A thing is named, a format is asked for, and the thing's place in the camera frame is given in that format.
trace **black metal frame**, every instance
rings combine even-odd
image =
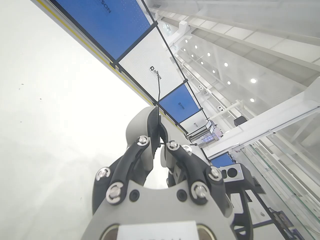
[[[284,232],[284,230],[282,229],[281,225],[278,223],[278,221],[275,219],[275,217],[273,216],[272,212],[269,210],[269,208],[266,206],[266,204],[264,203],[264,201],[261,199],[261,197],[259,196],[258,193],[256,193],[254,190],[251,190],[253,192],[253,194],[255,195],[255,197],[257,198],[257,200],[259,201],[259,203],[262,205],[263,209],[266,211],[266,213],[269,215],[270,219],[272,220],[272,223],[277,227],[277,229],[279,230],[279,232],[282,234],[283,238],[286,240],[290,240],[290,238],[288,237],[288,235]]]
[[[158,22],[154,21],[149,28],[125,51],[123,54],[117,58],[116,62],[119,63],[131,50],[134,49],[155,27],[157,27]]]
[[[201,128],[204,128],[204,127],[206,127],[206,125],[204,125],[204,126],[200,127],[199,129],[197,129],[197,130],[195,130],[195,131],[191,132],[190,134],[188,134],[188,136],[192,135],[193,133],[195,133],[195,132],[199,131]]]

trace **glass railing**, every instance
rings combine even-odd
[[[317,216],[317,213],[320,213],[319,202],[304,190],[301,184],[299,185],[299,181],[293,180],[294,176],[285,167],[277,165],[276,159],[271,154],[262,152],[258,146],[258,143],[254,143],[246,146],[242,151],[283,202],[284,205],[278,208],[289,209],[288,212],[293,214],[292,219],[296,220],[292,223],[301,231],[301,234],[304,234],[305,239],[320,239],[320,219]]]

